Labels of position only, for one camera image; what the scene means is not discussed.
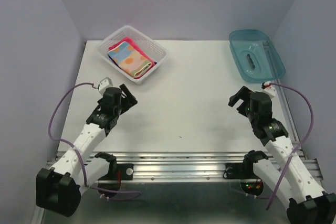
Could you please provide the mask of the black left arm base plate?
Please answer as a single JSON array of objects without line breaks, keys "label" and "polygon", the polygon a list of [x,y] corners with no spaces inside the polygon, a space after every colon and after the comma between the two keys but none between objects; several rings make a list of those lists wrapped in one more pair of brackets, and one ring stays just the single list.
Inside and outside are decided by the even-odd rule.
[{"label": "black left arm base plate", "polygon": [[130,181],[133,179],[134,164],[132,163],[115,163],[108,164],[107,169],[99,173],[97,181]]}]

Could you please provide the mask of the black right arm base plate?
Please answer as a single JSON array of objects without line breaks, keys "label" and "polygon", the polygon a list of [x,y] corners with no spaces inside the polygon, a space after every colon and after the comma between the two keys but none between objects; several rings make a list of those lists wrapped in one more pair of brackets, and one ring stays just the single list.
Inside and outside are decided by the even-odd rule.
[{"label": "black right arm base plate", "polygon": [[239,180],[259,179],[259,177],[254,174],[253,168],[249,165],[246,166],[243,163],[225,163],[223,178]]}]

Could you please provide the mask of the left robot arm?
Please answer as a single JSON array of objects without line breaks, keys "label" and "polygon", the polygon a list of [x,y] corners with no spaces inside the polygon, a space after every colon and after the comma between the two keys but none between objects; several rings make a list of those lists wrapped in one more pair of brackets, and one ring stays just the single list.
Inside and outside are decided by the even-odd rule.
[{"label": "left robot arm", "polygon": [[86,164],[94,149],[107,138],[119,117],[137,104],[135,96],[125,84],[114,87],[109,79],[98,85],[102,95],[97,107],[87,118],[75,142],[60,141],[69,145],[64,155],[50,168],[42,168],[36,176],[36,205],[65,217],[77,210],[84,192],[104,177],[116,179],[113,190],[98,188],[106,198],[120,192],[121,172],[117,158],[99,152]]}]

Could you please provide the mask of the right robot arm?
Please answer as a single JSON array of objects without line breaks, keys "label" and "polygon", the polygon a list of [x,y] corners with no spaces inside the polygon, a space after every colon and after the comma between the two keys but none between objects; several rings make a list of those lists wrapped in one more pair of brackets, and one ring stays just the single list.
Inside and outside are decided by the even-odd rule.
[{"label": "right robot arm", "polygon": [[260,179],[271,190],[271,204],[278,198],[290,223],[333,223],[335,194],[328,193],[311,175],[293,146],[285,126],[272,115],[272,98],[276,95],[272,82],[262,84],[262,91],[243,86],[229,98],[237,112],[249,119],[255,137],[275,159],[278,169],[262,151],[250,151],[241,163],[226,163],[224,179]]}]

